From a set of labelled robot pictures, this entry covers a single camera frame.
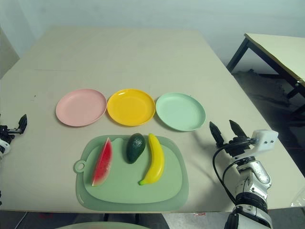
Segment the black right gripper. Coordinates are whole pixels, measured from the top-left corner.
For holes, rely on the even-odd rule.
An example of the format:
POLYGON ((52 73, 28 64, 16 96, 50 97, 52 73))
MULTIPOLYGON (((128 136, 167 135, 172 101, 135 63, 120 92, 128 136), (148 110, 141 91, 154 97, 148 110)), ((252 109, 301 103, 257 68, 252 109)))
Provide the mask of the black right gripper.
POLYGON ((235 158, 245 152, 246 149, 250 149, 249 145, 251 144, 251 139, 245 134, 240 125, 233 120, 229 120, 231 129, 233 133, 237 136, 233 140, 230 140, 229 143, 224 143, 224 139, 221 135, 219 128, 213 123, 209 123, 210 131, 215 139, 217 151, 214 154, 214 158, 221 152, 225 151, 231 157, 235 158))

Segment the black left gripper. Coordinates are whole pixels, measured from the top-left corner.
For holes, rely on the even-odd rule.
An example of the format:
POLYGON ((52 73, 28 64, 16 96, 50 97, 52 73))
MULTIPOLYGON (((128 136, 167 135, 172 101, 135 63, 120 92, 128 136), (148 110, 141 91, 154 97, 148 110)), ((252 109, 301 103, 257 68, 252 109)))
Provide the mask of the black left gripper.
POLYGON ((18 128, 8 129, 6 125, 0 126, 0 139, 10 144, 12 140, 15 138, 16 134, 24 133, 26 127, 27 127, 27 115, 24 114, 19 121, 18 128))

